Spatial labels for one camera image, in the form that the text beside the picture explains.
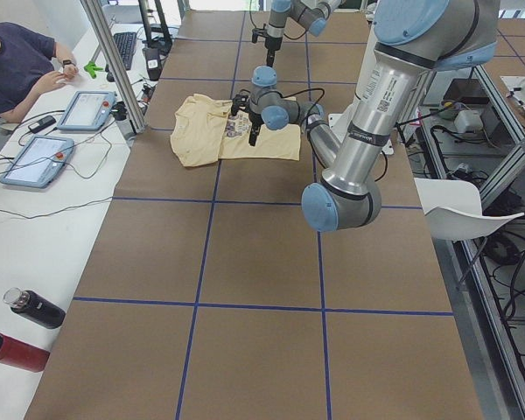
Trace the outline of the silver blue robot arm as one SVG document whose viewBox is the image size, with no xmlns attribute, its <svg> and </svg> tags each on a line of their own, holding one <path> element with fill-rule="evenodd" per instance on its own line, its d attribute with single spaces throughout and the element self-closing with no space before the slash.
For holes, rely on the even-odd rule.
<svg viewBox="0 0 525 420">
<path fill-rule="evenodd" d="M 370 172 L 418 77 L 488 62 L 496 49 L 500 9 L 497 1 L 380 1 L 372 22 L 376 62 L 346 134 L 337 138 L 317 104 L 289 100 L 277 90 L 272 64 L 287 20 L 318 36 L 339 6 L 338 1 L 321 1 L 313 9 L 300 1 L 273 2 L 268 24 L 253 31 L 265 39 L 267 63 L 254 70 L 250 93 L 236 95 L 231 106 L 233 115 L 248 114 L 250 145 L 262 126 L 280 130 L 296 124 L 305 131 L 324 167 L 320 181 L 308 185 L 301 199 L 307 223 L 319 232 L 358 228 L 376 218 L 382 199 Z"/>
<path fill-rule="evenodd" d="M 267 50 L 266 66 L 273 67 L 276 52 L 281 49 L 285 36 L 287 20 L 291 18 L 309 32 L 317 37 L 326 28 L 326 23 L 332 13 L 345 1 L 318 1 L 314 8 L 310 8 L 302 1 L 276 0 L 271 3 L 270 14 L 267 24 L 257 27 L 253 23 L 251 42 L 256 44 L 259 38 L 264 39 Z"/>
</svg>

